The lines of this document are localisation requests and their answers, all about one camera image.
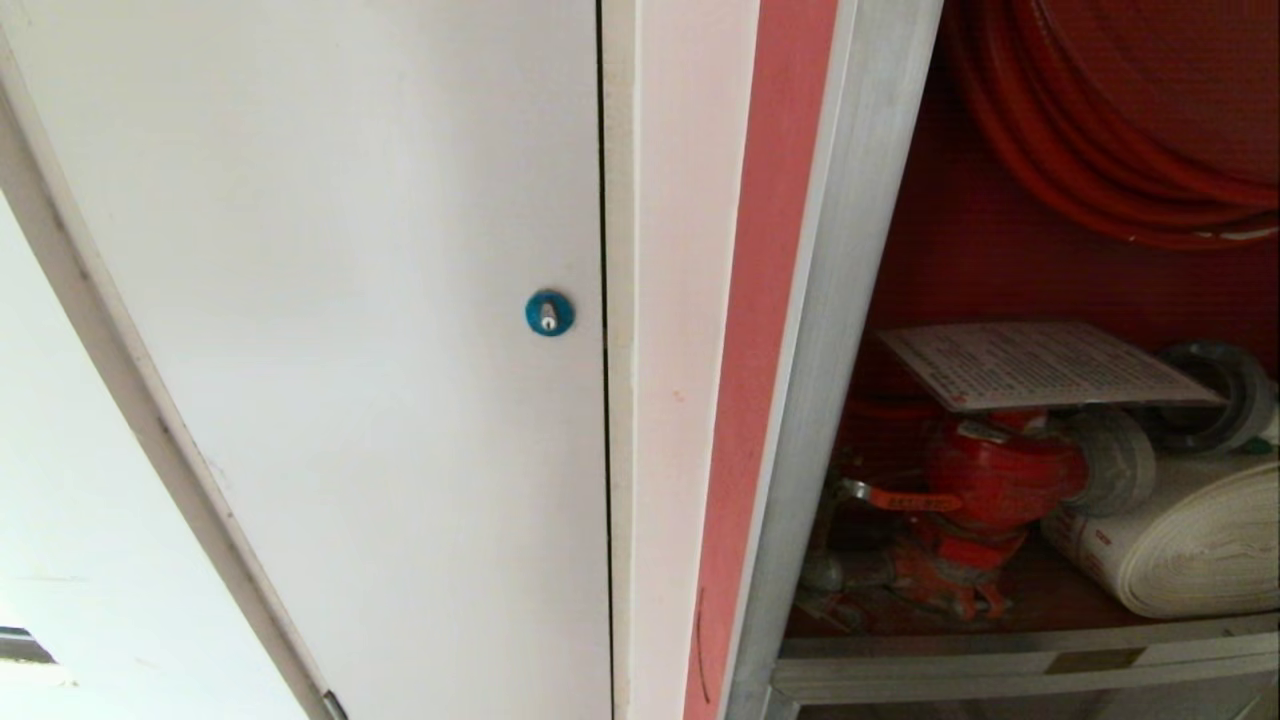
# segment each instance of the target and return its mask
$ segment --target cabinet door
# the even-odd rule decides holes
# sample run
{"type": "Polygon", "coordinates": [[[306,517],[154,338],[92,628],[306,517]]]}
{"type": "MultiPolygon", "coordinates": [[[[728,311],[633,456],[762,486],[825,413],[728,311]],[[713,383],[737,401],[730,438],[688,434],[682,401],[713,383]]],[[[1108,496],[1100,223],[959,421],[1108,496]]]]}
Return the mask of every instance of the cabinet door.
{"type": "Polygon", "coordinates": [[[609,716],[594,13],[0,4],[79,242],[356,720],[609,716]]]}

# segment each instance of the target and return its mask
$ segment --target fire hose cabinet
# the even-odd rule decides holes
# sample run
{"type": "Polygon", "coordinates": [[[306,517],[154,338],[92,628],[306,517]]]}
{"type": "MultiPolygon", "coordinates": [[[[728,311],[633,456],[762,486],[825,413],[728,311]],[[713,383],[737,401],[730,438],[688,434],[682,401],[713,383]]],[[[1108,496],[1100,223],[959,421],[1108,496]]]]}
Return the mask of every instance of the fire hose cabinet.
{"type": "MultiPolygon", "coordinates": [[[[755,493],[741,610],[721,679],[708,548],[736,506],[717,447],[686,717],[714,716],[692,714],[699,688],[731,720],[1226,720],[1275,694],[1277,141],[1249,115],[1192,163],[1210,124],[1087,114],[1124,90],[1091,79],[1089,54],[1157,4],[978,5],[836,18],[776,443],[762,434],[763,480],[739,486],[755,493]],[[1068,60],[1073,85],[1048,77],[1068,60]]],[[[1166,14],[1151,32],[1180,41],[1188,17],[1166,14]]],[[[1152,82],[1164,102],[1190,81],[1152,82]]],[[[1274,115],[1274,92],[1244,111],[1274,115]]],[[[750,133],[746,152],[744,197],[750,133]]],[[[722,379],[722,413],[735,392],[722,379]]]]}

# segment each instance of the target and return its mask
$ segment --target rolled fire hose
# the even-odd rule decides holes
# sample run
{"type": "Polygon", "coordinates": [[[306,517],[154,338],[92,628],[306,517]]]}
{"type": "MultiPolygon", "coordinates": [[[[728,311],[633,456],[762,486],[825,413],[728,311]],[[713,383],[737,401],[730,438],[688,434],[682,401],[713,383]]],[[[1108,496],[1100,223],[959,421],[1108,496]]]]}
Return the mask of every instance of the rolled fire hose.
{"type": "Polygon", "coordinates": [[[1085,518],[1059,507],[1048,541],[1129,610],[1146,618],[1280,607],[1280,459],[1161,457],[1140,507],[1085,518]]]}

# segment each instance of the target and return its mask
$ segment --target red fire hose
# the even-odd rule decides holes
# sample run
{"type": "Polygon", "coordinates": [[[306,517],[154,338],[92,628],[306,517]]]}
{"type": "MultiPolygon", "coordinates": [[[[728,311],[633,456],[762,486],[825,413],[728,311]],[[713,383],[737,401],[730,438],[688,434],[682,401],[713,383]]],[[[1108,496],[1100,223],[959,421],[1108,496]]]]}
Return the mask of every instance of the red fire hose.
{"type": "MultiPolygon", "coordinates": [[[[943,17],[942,42],[960,92],[1001,161],[1028,190],[1064,215],[1128,242],[1170,250],[1216,250],[1275,238],[1280,224],[1276,215],[1280,206],[1276,176],[1280,170],[1267,172],[1267,161],[1276,155],[1274,145],[1280,141],[1272,137],[1274,132],[1257,129],[1268,127],[1257,118],[1244,122],[1239,117],[1228,117],[1230,111],[1270,114],[1271,126],[1275,126],[1280,119],[1274,117],[1276,102],[1271,97],[1247,97],[1240,108],[1224,108],[1222,127],[1217,128],[1217,135],[1238,132],[1244,127],[1253,128],[1252,136],[1233,136],[1222,147],[1199,151],[1194,159],[1189,156],[1192,152],[1185,151],[1188,147],[1170,147],[1166,142],[1169,137],[1178,138],[1178,126],[1166,120],[1167,127],[1161,128],[1158,122],[1137,123],[1129,119],[1146,119],[1142,115],[1144,106],[1135,105],[1130,96],[1155,97],[1148,104],[1156,105],[1166,100],[1160,95],[1166,86],[1197,90],[1203,85],[1201,76],[1206,73],[1217,73],[1224,85],[1236,81],[1234,73],[1242,70],[1242,64],[1248,65],[1244,72],[1254,76],[1276,74],[1280,61],[1270,46],[1275,44],[1275,24],[1261,31],[1261,40],[1257,40],[1260,31],[1254,28],[1249,36],[1254,38],[1253,46],[1228,53],[1225,58],[1208,55],[1206,59],[1203,49],[1194,49],[1199,55],[1189,53],[1192,60],[1204,65],[1193,68],[1199,76],[1190,74],[1201,85],[1185,79],[1190,70],[1179,65],[1166,73],[1174,79],[1155,73],[1148,78],[1155,88],[1138,90],[1134,90],[1133,78],[1123,72],[1128,65],[1114,73],[1124,77],[1128,85],[1123,87],[1119,81],[1110,83],[1116,87],[1107,87],[1091,79],[1087,68],[1082,69],[1074,61],[1059,37],[1061,28],[1066,27],[1074,33],[1071,40],[1076,49],[1105,54],[1106,42],[1114,40],[1107,32],[1123,35],[1121,31],[1128,28],[1124,23],[1148,22],[1143,12],[1151,5],[1161,3],[1117,0],[1096,4],[1076,0],[1073,5],[1055,0],[961,0],[952,3],[943,17]],[[1050,22],[1050,6],[1056,13],[1053,17],[1064,22],[1050,22]],[[1097,37],[1080,41],[1080,36],[1088,32],[1097,37]],[[1123,92],[1128,92],[1125,99],[1130,100],[1126,104],[1128,115],[1112,102],[1123,92]],[[1162,138],[1153,137],[1144,126],[1161,129],[1162,138]],[[1242,161],[1242,156],[1253,164],[1242,161]],[[1220,161],[1206,164],[1206,158],[1220,161]]],[[[1213,4],[1204,8],[1207,13],[1222,14],[1222,9],[1213,4]]],[[[1224,27],[1230,29],[1231,26],[1228,23],[1224,27]]],[[[1144,47],[1133,44],[1110,50],[1130,64],[1147,67],[1142,64],[1142,58],[1124,56],[1144,47]]],[[[1158,55],[1166,50],[1156,42],[1151,61],[1170,65],[1167,55],[1158,55]]],[[[1102,61],[1085,64],[1093,67],[1094,74],[1110,77],[1107,73],[1112,72],[1110,65],[1100,70],[1102,61]]],[[[1253,91],[1261,95],[1280,92],[1274,86],[1270,90],[1253,87],[1253,91]]],[[[1213,88],[1213,92],[1221,94],[1221,90],[1213,88]]],[[[1194,92],[1188,91],[1188,95],[1183,100],[1194,102],[1194,92]]],[[[1192,140],[1216,137],[1212,132],[1206,135],[1203,127],[1184,135],[1190,138],[1184,145],[1192,140]]]]}

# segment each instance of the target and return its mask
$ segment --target white wall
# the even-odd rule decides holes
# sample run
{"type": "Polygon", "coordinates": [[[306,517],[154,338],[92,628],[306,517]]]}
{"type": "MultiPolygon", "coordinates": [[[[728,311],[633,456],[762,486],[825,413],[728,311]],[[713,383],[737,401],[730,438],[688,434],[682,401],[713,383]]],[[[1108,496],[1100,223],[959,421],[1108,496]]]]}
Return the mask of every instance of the white wall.
{"type": "Polygon", "coordinates": [[[684,712],[758,10],[636,0],[630,720],[684,712]]]}
{"type": "Polygon", "coordinates": [[[302,719],[0,204],[0,594],[77,683],[0,716],[302,719]]]}

